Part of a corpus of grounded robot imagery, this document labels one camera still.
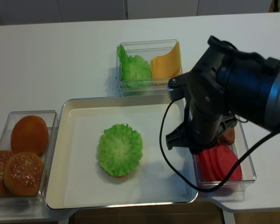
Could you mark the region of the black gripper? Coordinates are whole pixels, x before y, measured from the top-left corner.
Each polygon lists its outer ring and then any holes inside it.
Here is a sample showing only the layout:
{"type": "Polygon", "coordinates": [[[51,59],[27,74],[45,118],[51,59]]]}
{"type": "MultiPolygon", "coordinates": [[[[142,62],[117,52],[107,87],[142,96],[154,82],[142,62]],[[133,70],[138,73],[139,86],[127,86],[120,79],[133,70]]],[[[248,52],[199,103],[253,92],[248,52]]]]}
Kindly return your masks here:
{"type": "Polygon", "coordinates": [[[224,87],[216,80],[224,50],[234,50],[235,47],[214,36],[208,39],[208,44],[188,78],[189,126],[181,123],[166,135],[168,150],[186,147],[192,154],[198,154],[214,147],[218,138],[237,124],[237,119],[229,114],[224,103],[224,87]]]}

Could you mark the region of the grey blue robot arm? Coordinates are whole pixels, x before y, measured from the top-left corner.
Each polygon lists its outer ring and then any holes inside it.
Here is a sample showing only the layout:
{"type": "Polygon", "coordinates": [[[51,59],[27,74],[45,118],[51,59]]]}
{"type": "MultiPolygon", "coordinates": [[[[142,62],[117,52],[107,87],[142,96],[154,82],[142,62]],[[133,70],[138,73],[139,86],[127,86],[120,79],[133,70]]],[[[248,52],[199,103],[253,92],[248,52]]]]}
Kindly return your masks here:
{"type": "Polygon", "coordinates": [[[170,99],[186,101],[183,122],[166,135],[168,149],[197,154],[214,147],[237,116],[271,132],[280,128],[280,61],[214,36],[208,45],[190,72],[168,82],[170,99]]]}

